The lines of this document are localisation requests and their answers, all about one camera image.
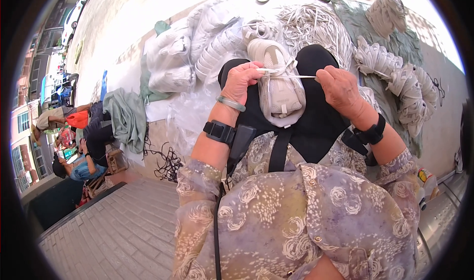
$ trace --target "wooden chair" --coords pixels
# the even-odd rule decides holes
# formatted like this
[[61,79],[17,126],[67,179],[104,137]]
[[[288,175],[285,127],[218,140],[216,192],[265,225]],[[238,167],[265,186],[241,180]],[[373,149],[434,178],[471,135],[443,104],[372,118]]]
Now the wooden chair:
[[123,155],[120,153],[123,152],[115,147],[107,153],[107,164],[109,165],[109,171],[112,175],[128,169],[128,163],[123,159]]
[[99,177],[97,177],[95,179],[89,179],[89,180],[86,180],[84,182],[84,184],[86,185],[87,190],[89,191],[89,195],[91,196],[91,198],[95,198],[95,196],[96,196],[95,191],[104,182],[105,176],[107,174],[109,174],[109,169],[105,170],[104,174],[100,175]]

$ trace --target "shopping bag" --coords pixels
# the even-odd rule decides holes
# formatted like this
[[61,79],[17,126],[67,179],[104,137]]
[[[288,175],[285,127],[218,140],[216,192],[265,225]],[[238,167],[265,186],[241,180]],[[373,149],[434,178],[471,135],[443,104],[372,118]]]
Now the shopping bag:
[[66,117],[66,121],[72,127],[83,129],[87,126],[88,118],[89,115],[87,114],[87,110],[84,110],[69,115],[68,117]]

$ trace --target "green cloth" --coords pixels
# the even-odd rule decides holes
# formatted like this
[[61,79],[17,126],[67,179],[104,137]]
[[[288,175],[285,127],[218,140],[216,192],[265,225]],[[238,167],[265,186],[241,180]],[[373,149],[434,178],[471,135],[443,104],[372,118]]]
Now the green cloth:
[[[395,29],[395,31],[390,34],[390,41],[387,42],[387,40],[375,32],[365,16],[365,11],[369,8],[369,5],[356,1],[344,2],[343,0],[331,0],[331,2],[336,15],[346,28],[355,46],[357,46],[357,37],[362,36],[367,40],[369,45],[378,43],[380,46],[384,46],[388,52],[402,57],[403,63],[410,62],[415,65],[423,65],[423,54],[421,53],[419,39],[415,32],[407,29],[407,31],[402,34]],[[412,138],[408,134],[408,131],[401,125],[398,120],[400,99],[391,91],[385,90],[387,88],[387,82],[381,80],[377,75],[369,74],[367,76],[361,76],[365,86],[374,90],[374,97],[380,105],[380,110],[385,120],[397,131],[412,155],[418,158],[421,157],[423,148],[421,140],[422,132],[420,132],[417,137]]]
[[140,96],[146,104],[148,104],[148,102],[164,100],[173,94],[150,90],[148,82],[150,81],[151,72],[148,70],[148,66],[146,65],[146,55],[141,57],[140,67],[142,70],[140,75]]
[[118,88],[106,93],[102,104],[103,111],[110,113],[115,139],[131,152],[141,153],[146,132],[145,105],[141,96]]
[[170,28],[171,26],[163,21],[157,21],[157,23],[155,24],[155,32],[157,33],[157,36],[165,32],[166,30],[169,30]]

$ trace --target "wearable device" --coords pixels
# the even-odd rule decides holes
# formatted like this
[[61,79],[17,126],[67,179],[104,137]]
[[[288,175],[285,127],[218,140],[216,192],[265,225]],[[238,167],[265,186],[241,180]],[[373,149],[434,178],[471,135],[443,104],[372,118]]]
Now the wearable device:
[[379,113],[379,122],[374,124],[370,129],[361,131],[354,129],[354,135],[366,145],[367,143],[374,145],[380,142],[383,138],[383,130],[385,129],[385,118]]
[[236,134],[236,130],[233,127],[225,123],[212,120],[211,122],[207,122],[204,125],[204,129],[202,130],[206,132],[206,137],[211,138],[217,142],[225,143],[229,147],[232,147],[232,142],[234,141]]

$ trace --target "brick pavement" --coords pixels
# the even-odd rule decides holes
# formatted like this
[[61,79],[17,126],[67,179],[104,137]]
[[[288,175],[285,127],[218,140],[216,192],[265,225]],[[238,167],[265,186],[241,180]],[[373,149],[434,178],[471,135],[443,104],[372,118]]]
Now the brick pavement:
[[72,218],[39,246],[69,279],[168,279],[173,264],[176,185],[129,183]]

